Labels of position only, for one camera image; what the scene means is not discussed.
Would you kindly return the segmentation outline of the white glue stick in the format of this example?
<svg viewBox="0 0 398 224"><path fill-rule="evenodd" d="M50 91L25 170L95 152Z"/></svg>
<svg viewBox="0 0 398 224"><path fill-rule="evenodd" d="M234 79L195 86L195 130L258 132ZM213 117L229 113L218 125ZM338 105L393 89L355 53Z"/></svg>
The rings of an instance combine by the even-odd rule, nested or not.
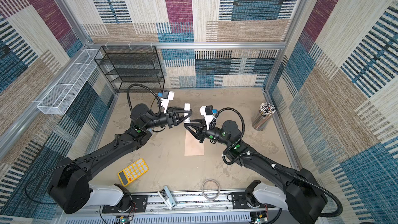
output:
<svg viewBox="0 0 398 224"><path fill-rule="evenodd" d="M192 116L191 104L185 103L184 110L186 111L186 113L184 113L185 117L184 123L190 123L190 117Z"/></svg>

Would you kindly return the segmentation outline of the pink envelope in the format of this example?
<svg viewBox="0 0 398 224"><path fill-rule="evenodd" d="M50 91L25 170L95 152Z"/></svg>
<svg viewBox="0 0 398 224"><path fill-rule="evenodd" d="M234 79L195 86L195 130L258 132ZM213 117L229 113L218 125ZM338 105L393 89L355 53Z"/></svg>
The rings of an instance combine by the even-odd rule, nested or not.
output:
<svg viewBox="0 0 398 224"><path fill-rule="evenodd" d="M184 155L185 156L204 155L204 144L200 143L189 131L186 131L185 134Z"/></svg>

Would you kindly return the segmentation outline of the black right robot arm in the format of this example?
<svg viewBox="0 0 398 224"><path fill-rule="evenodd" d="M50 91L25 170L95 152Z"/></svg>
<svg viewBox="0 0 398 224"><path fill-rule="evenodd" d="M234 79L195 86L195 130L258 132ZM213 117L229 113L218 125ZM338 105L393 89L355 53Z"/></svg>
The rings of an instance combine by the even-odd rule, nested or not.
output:
<svg viewBox="0 0 398 224"><path fill-rule="evenodd" d="M226 149L222 159L225 164L237 163L272 182L285 196L282 208L287 209L299 223L313 224L319 217L340 216L343 212L341 201L321 187L310 171L285 167L260 154L242 140L245 127L239 128L235 121L227 120L218 128L218 116L219 113L205 114L203 119L188 120L184 127L200 143L209 139L224 144Z"/></svg>

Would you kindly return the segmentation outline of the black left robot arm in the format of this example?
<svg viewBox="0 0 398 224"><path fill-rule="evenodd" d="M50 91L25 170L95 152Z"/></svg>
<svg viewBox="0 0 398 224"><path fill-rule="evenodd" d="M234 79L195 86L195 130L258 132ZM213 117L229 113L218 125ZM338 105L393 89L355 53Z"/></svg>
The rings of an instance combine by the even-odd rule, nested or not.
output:
<svg viewBox="0 0 398 224"><path fill-rule="evenodd" d="M48 195L66 214L72 214L91 204L109 206L120 213L131 213L133 199L131 193L122 185L95 187L89 182L102 170L121 157L143 147L152 136L155 127L173 128L192 116L191 109L169 107L170 91L154 93L158 102L158 112L154 113L146 104L132 106L131 98L127 98L130 109L131 124L122 134L116 134L114 140L98 150L71 160L64 158L57 167L47 170L32 178L24 187L24 193L31 201L28 187L37 179L48 173L52 178L48 185Z"/></svg>

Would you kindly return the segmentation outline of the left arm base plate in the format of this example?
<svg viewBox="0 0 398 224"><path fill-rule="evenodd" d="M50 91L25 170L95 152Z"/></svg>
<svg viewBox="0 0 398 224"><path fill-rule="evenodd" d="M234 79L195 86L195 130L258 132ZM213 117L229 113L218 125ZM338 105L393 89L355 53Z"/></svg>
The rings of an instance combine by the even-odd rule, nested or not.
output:
<svg viewBox="0 0 398 224"><path fill-rule="evenodd" d="M148 195L129 195L123 196L121 201L115 205L104 205L102 214L129 214L143 213L146 210Z"/></svg>

